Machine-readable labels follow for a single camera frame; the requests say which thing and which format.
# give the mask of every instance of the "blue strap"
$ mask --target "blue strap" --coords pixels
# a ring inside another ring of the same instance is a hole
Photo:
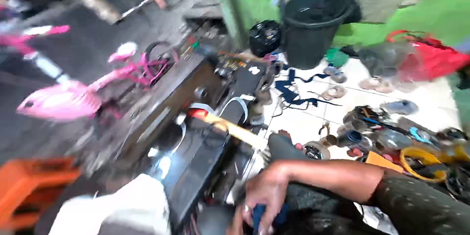
[[[330,103],[328,101],[319,100],[319,99],[316,99],[316,98],[297,99],[296,100],[298,94],[296,94],[293,91],[289,90],[289,86],[292,85],[292,83],[294,82],[295,79],[300,79],[303,82],[312,82],[315,76],[320,77],[321,79],[324,79],[324,78],[328,77],[329,75],[316,74],[316,75],[310,77],[308,80],[304,80],[300,77],[295,76],[295,70],[294,69],[290,69],[289,74],[288,74],[289,79],[287,81],[276,81],[274,87],[276,89],[278,89],[279,91],[281,91],[282,97],[284,97],[286,103],[288,103],[288,104],[298,106],[298,105],[302,105],[305,102],[310,102],[310,103],[312,103],[312,105],[318,106],[318,102],[324,102],[324,103],[328,103],[328,104],[331,104],[331,105],[334,105],[334,106],[339,106],[337,104],[333,104],[333,103]]]

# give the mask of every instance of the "sandal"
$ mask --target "sandal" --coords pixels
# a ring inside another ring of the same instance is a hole
[[[330,101],[335,98],[342,98],[346,94],[346,88],[336,85],[332,88],[328,88],[325,92],[321,93],[320,97]]]
[[[359,82],[359,87],[362,89],[366,89],[366,90],[375,90],[377,92],[381,92],[385,94],[391,93],[394,90],[390,82],[380,77],[371,77],[371,78],[364,79],[361,82]]]

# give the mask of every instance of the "yellow plastic container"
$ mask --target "yellow plastic container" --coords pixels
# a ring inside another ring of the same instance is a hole
[[[415,172],[409,165],[408,162],[405,160],[405,157],[411,157],[413,159],[419,159],[423,165],[434,165],[434,164],[441,164],[441,162],[438,160],[436,156],[433,154],[421,149],[421,148],[416,148],[416,147],[408,147],[404,148],[400,152],[400,162],[403,168],[405,168],[406,171],[411,173],[414,177],[433,182],[433,183],[439,183],[443,182],[446,179],[446,172],[445,171],[436,171],[434,173],[434,178],[426,178],[421,175],[419,175],[417,172]]]

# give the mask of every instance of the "wooden handle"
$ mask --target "wooden handle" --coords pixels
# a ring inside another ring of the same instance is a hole
[[[250,144],[255,150],[264,150],[267,146],[267,139],[255,135],[253,132],[235,125],[226,119],[208,113],[203,120],[209,124],[213,124],[220,130],[228,130],[228,134]]]

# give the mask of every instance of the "finger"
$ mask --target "finger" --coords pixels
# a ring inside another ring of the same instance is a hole
[[[242,209],[242,217],[246,224],[253,226],[253,208],[256,206],[254,203],[245,201]]]
[[[232,225],[227,228],[226,235],[243,235],[243,209],[237,207]]]
[[[271,224],[273,224],[274,219],[277,214],[281,211],[282,205],[267,205],[264,214],[259,221],[258,234],[267,235],[267,231]]]

